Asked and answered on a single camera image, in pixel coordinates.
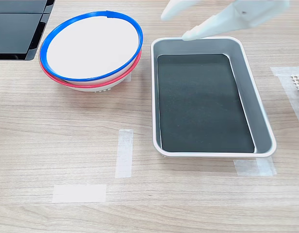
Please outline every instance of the wooden table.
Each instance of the wooden table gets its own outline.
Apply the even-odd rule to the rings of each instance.
[[[57,1],[44,33],[91,11],[114,10],[144,30],[132,81],[83,93],[33,61],[0,61],[0,233],[299,232],[299,122],[270,67],[299,66],[299,0],[256,29],[227,33],[247,52],[278,141],[277,175],[237,176],[233,159],[167,159],[152,145],[150,44],[181,36],[227,1],[171,22],[166,1]],[[116,179],[118,131],[133,129],[132,177]],[[106,202],[52,203],[54,185],[106,184]]]

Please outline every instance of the black mat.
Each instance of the black mat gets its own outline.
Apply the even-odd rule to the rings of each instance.
[[[157,62],[164,150],[254,151],[233,72],[225,55],[162,55]]]

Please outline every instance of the white robotic arm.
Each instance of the white robotic arm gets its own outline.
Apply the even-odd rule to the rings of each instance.
[[[170,0],[161,15],[169,20],[200,0]],[[187,31],[183,40],[196,40],[220,33],[256,27],[289,8],[289,0],[236,0],[219,14]]]

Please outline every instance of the silver tray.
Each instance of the silver tray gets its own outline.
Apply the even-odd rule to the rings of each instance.
[[[228,57],[243,112],[249,127],[249,133],[254,144],[253,152],[170,152],[163,149],[160,125],[157,59],[161,55],[188,54],[224,54]],[[232,37],[220,36],[194,41],[183,41],[180,38],[160,38],[155,40],[151,45],[151,64],[153,142],[155,148],[163,156],[250,158],[268,157],[275,152],[277,147],[276,140],[240,41]]]

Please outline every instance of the tape marker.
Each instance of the tape marker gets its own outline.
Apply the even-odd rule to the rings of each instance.
[[[277,174],[272,158],[256,160],[234,160],[238,176],[273,176]]]
[[[131,73],[128,74],[123,82],[130,82],[131,81]]]
[[[105,202],[106,184],[55,185],[52,203]]]
[[[275,169],[274,163],[272,162],[272,158],[257,158],[256,159],[257,167],[260,171],[260,176],[273,176],[277,175],[277,171]]]
[[[291,78],[291,76],[299,75],[299,67],[271,67],[271,70],[279,78],[299,120],[299,92]]]
[[[131,177],[133,130],[119,130],[115,178]]]

